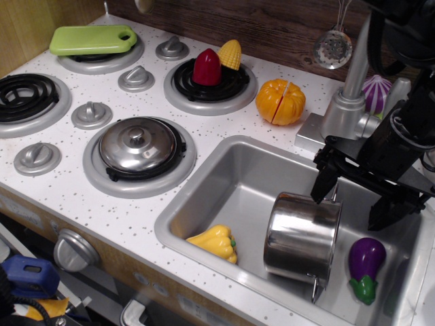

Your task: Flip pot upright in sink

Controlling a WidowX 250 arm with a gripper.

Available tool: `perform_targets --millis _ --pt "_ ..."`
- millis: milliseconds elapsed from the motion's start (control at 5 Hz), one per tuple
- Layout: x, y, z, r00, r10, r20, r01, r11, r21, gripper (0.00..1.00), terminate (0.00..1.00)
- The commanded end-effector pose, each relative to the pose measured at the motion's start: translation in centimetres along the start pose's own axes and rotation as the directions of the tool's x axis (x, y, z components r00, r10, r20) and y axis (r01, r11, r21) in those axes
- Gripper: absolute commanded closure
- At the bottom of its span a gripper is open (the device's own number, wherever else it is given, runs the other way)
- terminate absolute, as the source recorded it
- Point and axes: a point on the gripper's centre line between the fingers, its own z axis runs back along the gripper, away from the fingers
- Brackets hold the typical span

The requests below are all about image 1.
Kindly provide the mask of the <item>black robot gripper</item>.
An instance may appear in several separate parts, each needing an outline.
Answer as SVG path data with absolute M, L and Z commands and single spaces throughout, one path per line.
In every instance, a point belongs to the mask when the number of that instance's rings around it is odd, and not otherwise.
M 434 186 L 413 164 L 434 148 L 434 101 L 399 101 L 367 139 L 327 136 L 314 162 L 311 197 L 319 204 L 345 177 L 381 198 L 371 207 L 368 230 L 381 231 L 419 211 Z

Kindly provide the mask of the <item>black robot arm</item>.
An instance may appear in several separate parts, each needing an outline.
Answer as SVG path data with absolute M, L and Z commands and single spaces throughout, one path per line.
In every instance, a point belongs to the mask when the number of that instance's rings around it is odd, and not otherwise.
M 325 145 L 314 162 L 311 190 L 321 202 L 344 177 L 379 195 L 368 229 L 379 231 L 418 213 L 434 186 L 414 163 L 434 148 L 434 2 L 370 1 L 345 85 L 338 90 L 319 127 Z M 393 89 L 392 108 L 378 126 L 364 113 L 367 71 L 392 76 L 405 67 L 420 70 L 409 91 Z

